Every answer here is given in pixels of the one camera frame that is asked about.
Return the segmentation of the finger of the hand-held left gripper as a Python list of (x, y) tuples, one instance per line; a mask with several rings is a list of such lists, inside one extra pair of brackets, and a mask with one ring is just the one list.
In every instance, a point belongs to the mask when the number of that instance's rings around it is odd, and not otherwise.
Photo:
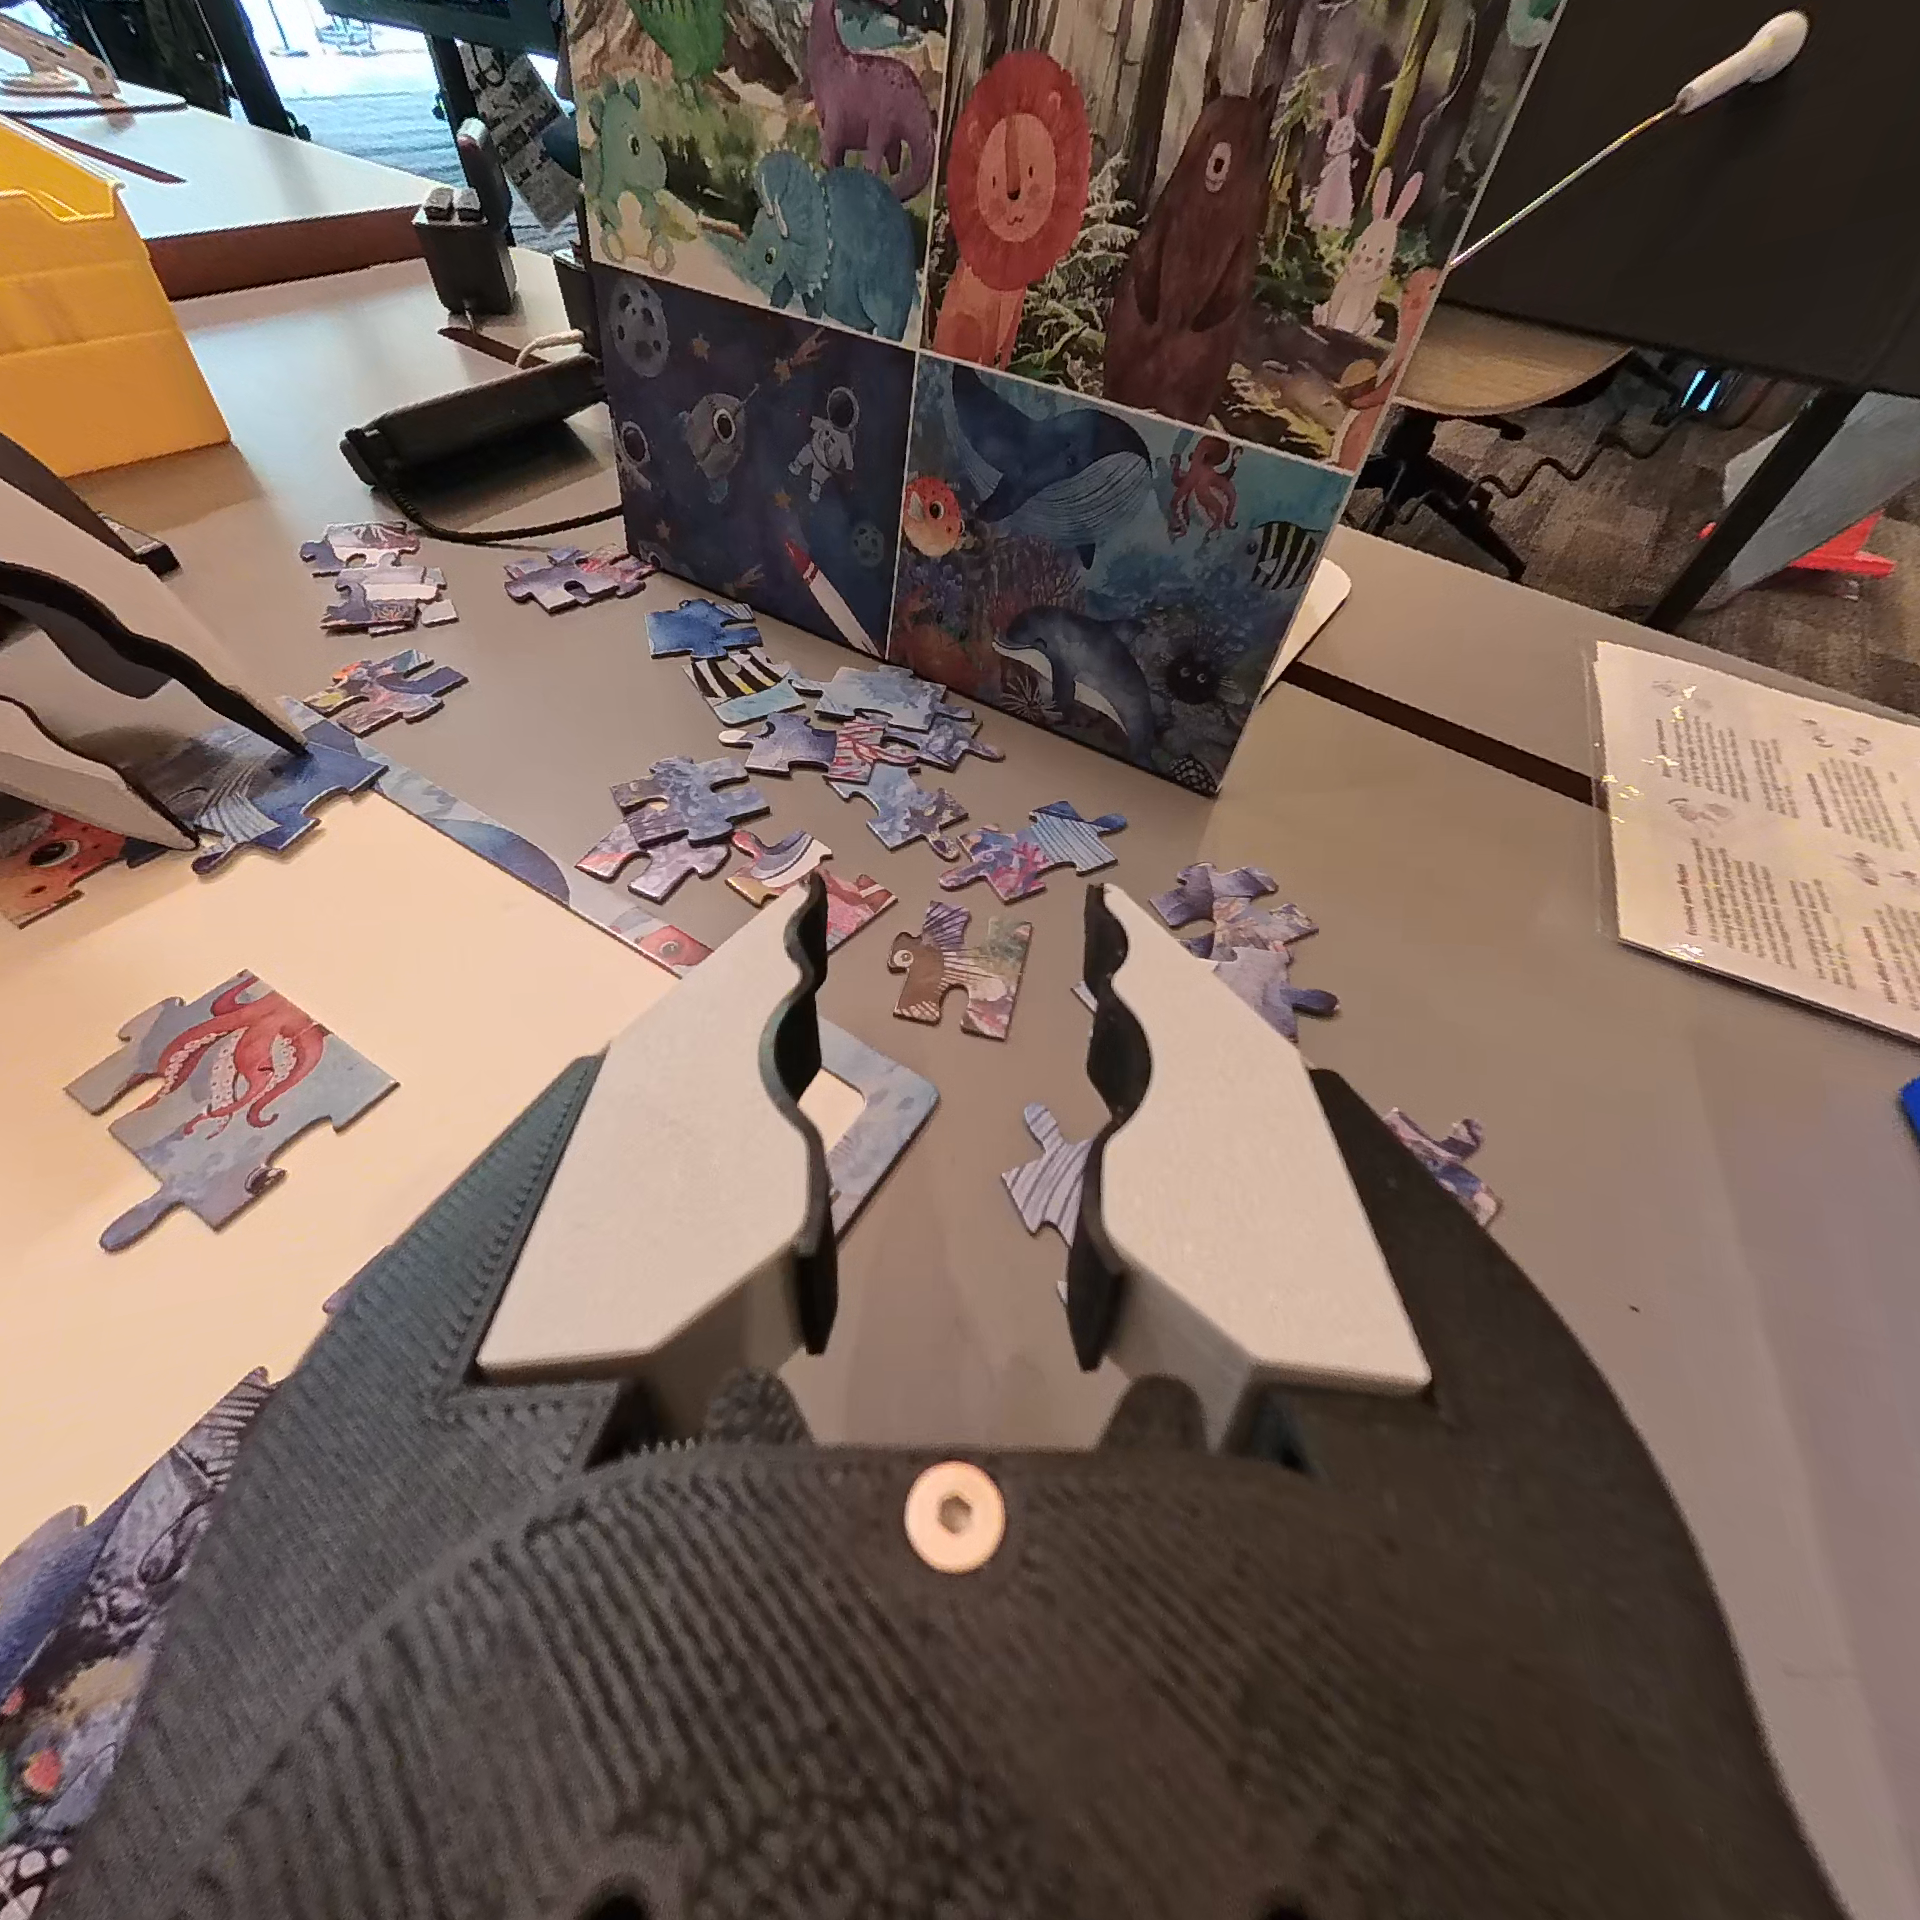
[(116, 831), (150, 848), (197, 849), (201, 835), (102, 758), (60, 743), (21, 701), (2, 696), (2, 793), (26, 806)]
[(84, 677), (133, 699), (180, 685), (221, 719), (304, 753), (211, 631), (49, 464), (2, 438), (2, 599)]

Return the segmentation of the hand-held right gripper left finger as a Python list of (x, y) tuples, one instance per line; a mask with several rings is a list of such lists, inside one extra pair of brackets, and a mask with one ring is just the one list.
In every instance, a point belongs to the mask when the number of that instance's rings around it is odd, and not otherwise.
[(606, 1047), (483, 1334), (493, 1382), (686, 1384), (821, 1354), (837, 1317), (825, 880), (758, 910)]

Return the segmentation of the orange pufferfish puzzle piece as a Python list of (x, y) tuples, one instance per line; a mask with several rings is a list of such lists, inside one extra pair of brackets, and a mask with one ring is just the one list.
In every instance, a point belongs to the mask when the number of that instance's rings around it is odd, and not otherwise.
[(26, 927), (81, 895), (81, 883), (110, 865), (140, 865), (170, 848), (129, 839), (45, 806), (4, 797), (2, 914)]

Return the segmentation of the striped whale tail puzzle piece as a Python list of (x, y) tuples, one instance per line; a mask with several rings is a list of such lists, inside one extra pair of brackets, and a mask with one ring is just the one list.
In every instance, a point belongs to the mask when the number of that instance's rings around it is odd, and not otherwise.
[(195, 738), (174, 758), (174, 797), (198, 833), (192, 872), (212, 874), (242, 848), (288, 849), (316, 827), (308, 808), (369, 790), (379, 771), (372, 758), (318, 738), (304, 751), (237, 727)]

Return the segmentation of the white puzzle frame tray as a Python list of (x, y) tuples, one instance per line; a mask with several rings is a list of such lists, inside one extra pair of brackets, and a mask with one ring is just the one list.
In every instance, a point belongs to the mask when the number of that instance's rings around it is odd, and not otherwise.
[(881, 1578), (912, 1464), (833, 1463), (780, 1365), (493, 1382), (475, 1354), (606, 1047), (592, 935), (355, 802), (322, 861), (233, 872), (244, 963), (397, 1088), (280, 1153), (237, 1314), (113, 1303), (92, 1432), (140, 1387), (312, 1331), (212, 1505), (102, 1795), (42, 1914), (909, 1912), (955, 1794), (912, 1745)]

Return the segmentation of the pink striped puzzle piece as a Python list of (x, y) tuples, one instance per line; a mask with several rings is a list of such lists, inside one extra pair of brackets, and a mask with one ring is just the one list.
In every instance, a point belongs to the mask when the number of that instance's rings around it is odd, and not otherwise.
[(848, 943), (896, 905), (896, 894), (875, 877), (838, 872), (833, 849), (808, 829), (764, 843), (753, 829), (734, 829), (731, 848), (745, 865), (728, 877), (728, 886), (753, 905), (769, 905), (778, 895), (803, 886), (818, 872), (827, 898), (825, 946), (829, 953)]

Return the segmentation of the yellow plastic bin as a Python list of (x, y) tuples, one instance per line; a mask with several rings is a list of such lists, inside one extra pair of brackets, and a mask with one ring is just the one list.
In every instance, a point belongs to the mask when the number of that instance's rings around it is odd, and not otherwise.
[(120, 185), (11, 122), (2, 431), (62, 477), (230, 438)]

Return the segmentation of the pile of loose puzzle pieces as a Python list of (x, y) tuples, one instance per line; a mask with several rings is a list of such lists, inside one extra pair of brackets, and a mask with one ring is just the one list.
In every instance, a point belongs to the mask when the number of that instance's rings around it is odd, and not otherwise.
[[(405, 558), (416, 538), (397, 525), (387, 523), (331, 523), (318, 541), (301, 544), (301, 562), (318, 576), (331, 576), (334, 602), (322, 622), (339, 631), (395, 633), (400, 625), (429, 624), (437, 617), (426, 610), (428, 590), (440, 576), (428, 568), (426, 585), (416, 586), (416, 570)], [(749, 767), (737, 758), (693, 760), (686, 755), (661, 758), (645, 778), (617, 784), (613, 802), (622, 811), (622, 827), (592, 851), (584, 854), (584, 872), (617, 872), (632, 857), (650, 857), (650, 871), (632, 880), (638, 895), (650, 895), (661, 880), (673, 891), (681, 880), (686, 857), (694, 851), (724, 851), (718, 831), (741, 829), (748, 818)], [(1038, 806), (1028, 827), (1003, 833), (997, 827), (977, 827), (950, 833), (933, 827), (929, 848), (950, 861), (942, 886), (953, 894), (966, 882), (989, 877), (1008, 880), (1008, 898), (1020, 899), (1043, 888), (1044, 874), (1061, 865), (1081, 872), (1096, 869), (1092, 851), (1104, 831), (1120, 827), (1117, 815), (1098, 821), (1084, 818), (1070, 802)], [(1299, 1018), (1330, 1016), (1337, 995), (1322, 989), (1302, 989), (1289, 979), (1289, 951), (1297, 941), (1314, 935), (1317, 922), (1297, 902), (1270, 902), (1277, 880), (1260, 865), (1218, 869), (1201, 861), (1179, 871), (1174, 886), (1152, 895), (1152, 907), (1170, 927), (1210, 920), (1212, 931), (1195, 935), (1185, 946), (1195, 953), (1214, 977), (1249, 1003), (1284, 1040), (1299, 1037)], [(950, 898), (933, 902), (924, 931), (912, 931), (896, 946), (894, 966), (906, 971), (906, 991), (922, 999), (901, 999), (901, 1016), (917, 1011), (942, 1011), (933, 993), (942, 982), (965, 975), (986, 984), (987, 1014), (1008, 1016), (1018, 1003), (1018, 979), (1000, 966), (1000, 957), (1024, 943), (1028, 927), (1016, 925), (1008, 937), (992, 935), (987, 957), (977, 966), (963, 954), (963, 939), (970, 911)], [(1428, 1135), (1403, 1110), (1384, 1115), (1385, 1127), (1406, 1149), (1426, 1166), (1454, 1198), (1480, 1221), (1491, 1224), (1499, 1213), (1499, 1199), (1472, 1167), (1472, 1153), (1482, 1147), (1482, 1125), (1458, 1120), (1454, 1130)], [(1028, 1232), (1053, 1227), (1073, 1235), (1084, 1198), (1090, 1139), (1073, 1142), (1050, 1106), (1030, 1102), (1024, 1106), (1024, 1127), (1040, 1144), (1040, 1153), (1002, 1175), (1016, 1210)]]

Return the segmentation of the black and white printed tag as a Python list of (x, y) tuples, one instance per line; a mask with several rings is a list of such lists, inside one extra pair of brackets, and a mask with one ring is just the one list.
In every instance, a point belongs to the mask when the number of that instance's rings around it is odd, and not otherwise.
[(584, 213), (584, 185), (556, 59), (461, 38), (435, 38), (429, 50), (449, 125), (458, 130), (475, 118), (488, 128), (497, 168), (513, 191), (516, 237), (528, 246), (560, 243)]

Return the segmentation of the white stand base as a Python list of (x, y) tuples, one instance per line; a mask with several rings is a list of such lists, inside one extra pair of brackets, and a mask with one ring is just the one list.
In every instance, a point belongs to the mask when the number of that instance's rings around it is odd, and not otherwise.
[(1286, 635), (1266, 667), (1265, 683), (1256, 696), (1257, 704), (1283, 680), (1286, 670), (1299, 661), (1307, 645), (1345, 610), (1353, 593), (1352, 574), (1332, 562), (1322, 560), (1307, 583), (1301, 606), (1286, 625)]

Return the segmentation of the assembled sea urchin puzzle section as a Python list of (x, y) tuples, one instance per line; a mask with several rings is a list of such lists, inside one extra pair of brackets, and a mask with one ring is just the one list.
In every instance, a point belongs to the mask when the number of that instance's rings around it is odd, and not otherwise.
[(72, 1504), (4, 1555), (2, 1914), (42, 1914), (96, 1809), (160, 1625), (273, 1393), (257, 1367), (107, 1507)]

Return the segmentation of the illustrated puzzle box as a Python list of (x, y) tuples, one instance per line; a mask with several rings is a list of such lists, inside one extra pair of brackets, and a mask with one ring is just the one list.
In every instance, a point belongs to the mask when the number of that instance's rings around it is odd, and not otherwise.
[(1214, 795), (1564, 3), (564, 3), (632, 538)]

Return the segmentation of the wooden seat chair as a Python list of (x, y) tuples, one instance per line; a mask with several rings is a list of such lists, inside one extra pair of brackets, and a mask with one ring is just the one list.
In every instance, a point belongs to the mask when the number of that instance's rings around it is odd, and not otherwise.
[(1357, 495), (1373, 495), (1361, 527), (1384, 536), (1412, 512), (1428, 512), (1492, 562), (1509, 583), (1525, 560), (1492, 521), (1494, 483), (1454, 469), (1435, 449), (1443, 422), (1476, 421), (1502, 440), (1525, 435), (1523, 414), (1581, 405), (1629, 355), (1612, 343), (1564, 327), (1441, 304), (1412, 347), (1389, 407), (1389, 422), (1361, 462)]

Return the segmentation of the red floor object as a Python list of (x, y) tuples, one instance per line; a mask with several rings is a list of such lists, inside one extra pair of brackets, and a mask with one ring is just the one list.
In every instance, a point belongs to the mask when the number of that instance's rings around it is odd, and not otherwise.
[(1882, 519), (1884, 509), (1860, 515), (1838, 535), (1813, 546), (1805, 555), (1792, 560), (1785, 570), (1796, 577), (1834, 579), (1854, 586), (1884, 583), (1896, 574), (1898, 560), (1874, 551), (1869, 544)]

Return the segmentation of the black desk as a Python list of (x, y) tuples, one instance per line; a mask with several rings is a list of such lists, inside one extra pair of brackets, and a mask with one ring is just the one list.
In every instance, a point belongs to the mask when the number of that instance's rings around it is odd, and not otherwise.
[(1454, 304), (1809, 390), (1643, 615), (1662, 633), (1916, 483), (1917, 3), (1564, 3), (1472, 214), (1476, 239), (1790, 9), (1810, 31), (1779, 77), (1446, 270)]

